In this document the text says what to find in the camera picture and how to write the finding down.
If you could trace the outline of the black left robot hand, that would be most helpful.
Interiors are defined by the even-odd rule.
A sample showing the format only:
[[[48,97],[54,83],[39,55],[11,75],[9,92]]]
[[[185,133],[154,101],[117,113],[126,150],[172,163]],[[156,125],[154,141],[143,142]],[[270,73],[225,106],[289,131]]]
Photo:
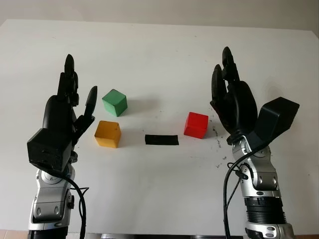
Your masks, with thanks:
[[[93,86],[85,104],[84,114],[77,117],[73,108],[79,105],[78,86],[74,59],[68,54],[64,71],[60,73],[57,94],[51,96],[46,103],[42,127],[64,134],[70,138],[73,146],[95,120],[93,112],[97,101],[97,86]]]

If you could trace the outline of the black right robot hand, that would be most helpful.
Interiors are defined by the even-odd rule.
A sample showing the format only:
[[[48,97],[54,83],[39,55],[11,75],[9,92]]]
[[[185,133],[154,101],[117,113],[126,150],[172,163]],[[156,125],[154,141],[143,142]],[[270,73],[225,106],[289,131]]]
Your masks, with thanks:
[[[229,145],[247,136],[257,121],[257,105],[249,85],[240,80],[237,66],[228,46],[222,52],[222,65],[217,64],[211,79],[211,106],[230,134]]]

